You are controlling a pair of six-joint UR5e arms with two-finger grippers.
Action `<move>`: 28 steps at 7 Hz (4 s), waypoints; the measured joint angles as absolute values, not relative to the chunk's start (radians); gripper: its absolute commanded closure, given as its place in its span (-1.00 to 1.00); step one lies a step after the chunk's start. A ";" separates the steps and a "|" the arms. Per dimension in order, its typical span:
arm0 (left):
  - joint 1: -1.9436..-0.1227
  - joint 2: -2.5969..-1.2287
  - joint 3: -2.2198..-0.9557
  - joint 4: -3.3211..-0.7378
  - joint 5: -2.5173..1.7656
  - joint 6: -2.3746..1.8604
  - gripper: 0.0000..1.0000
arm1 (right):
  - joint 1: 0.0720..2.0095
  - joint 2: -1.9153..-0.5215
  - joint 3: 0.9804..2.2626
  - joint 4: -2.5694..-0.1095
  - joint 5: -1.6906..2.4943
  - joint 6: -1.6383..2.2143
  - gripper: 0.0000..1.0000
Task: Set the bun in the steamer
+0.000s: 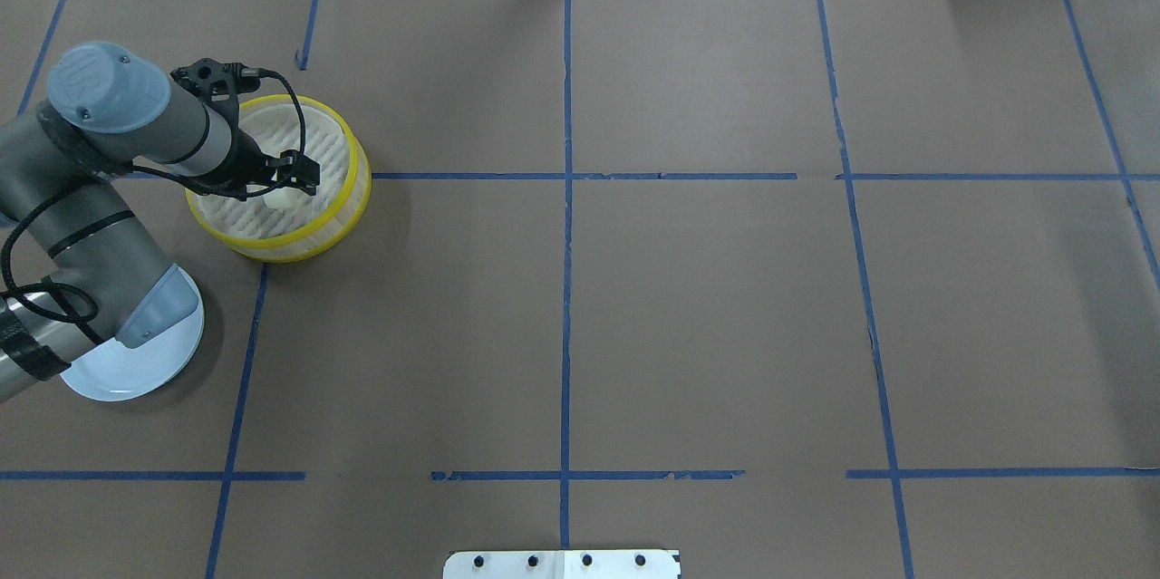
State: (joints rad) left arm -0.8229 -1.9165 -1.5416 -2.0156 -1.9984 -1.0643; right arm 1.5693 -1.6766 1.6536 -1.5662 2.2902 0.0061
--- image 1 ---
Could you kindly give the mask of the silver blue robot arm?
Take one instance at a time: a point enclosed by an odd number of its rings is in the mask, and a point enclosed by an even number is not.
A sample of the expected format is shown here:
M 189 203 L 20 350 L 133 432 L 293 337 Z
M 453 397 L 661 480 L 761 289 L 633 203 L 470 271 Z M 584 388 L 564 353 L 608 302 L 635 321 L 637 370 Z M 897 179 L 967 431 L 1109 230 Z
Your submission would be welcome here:
M 285 88 L 297 142 L 264 153 L 240 96 Z M 48 95 L 3 124 L 3 400 L 67 372 L 106 343 L 152 349 L 200 307 L 191 278 L 113 186 L 142 173 L 212 198 L 322 183 L 305 110 L 285 75 L 203 58 L 165 72 L 119 43 L 78 43 Z

